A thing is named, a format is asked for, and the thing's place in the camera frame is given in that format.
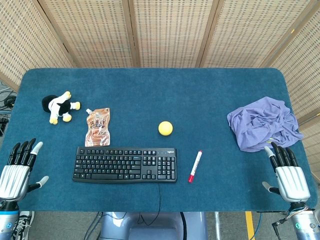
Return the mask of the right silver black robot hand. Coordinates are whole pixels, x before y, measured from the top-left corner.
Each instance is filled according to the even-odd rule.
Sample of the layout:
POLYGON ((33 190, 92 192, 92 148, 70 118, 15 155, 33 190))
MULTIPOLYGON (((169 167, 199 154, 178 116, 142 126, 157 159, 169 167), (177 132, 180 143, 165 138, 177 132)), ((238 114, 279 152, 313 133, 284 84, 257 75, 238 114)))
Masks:
POLYGON ((264 147, 275 173, 278 186, 263 181, 263 187, 270 193, 278 194, 287 203, 306 202, 310 197, 309 187, 294 152, 286 147, 271 143, 273 149, 264 147))

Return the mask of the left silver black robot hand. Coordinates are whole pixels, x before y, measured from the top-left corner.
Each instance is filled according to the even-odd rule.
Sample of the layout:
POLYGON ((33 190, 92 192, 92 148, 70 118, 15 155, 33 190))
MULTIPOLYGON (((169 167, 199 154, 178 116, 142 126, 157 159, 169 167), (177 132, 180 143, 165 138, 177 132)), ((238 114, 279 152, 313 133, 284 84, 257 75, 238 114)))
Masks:
POLYGON ((29 184, 30 174, 43 142, 36 139, 23 143, 18 142, 11 150, 7 164, 0 175, 0 200, 3 202, 19 202, 31 191, 42 188, 49 180, 44 176, 36 183, 29 184))

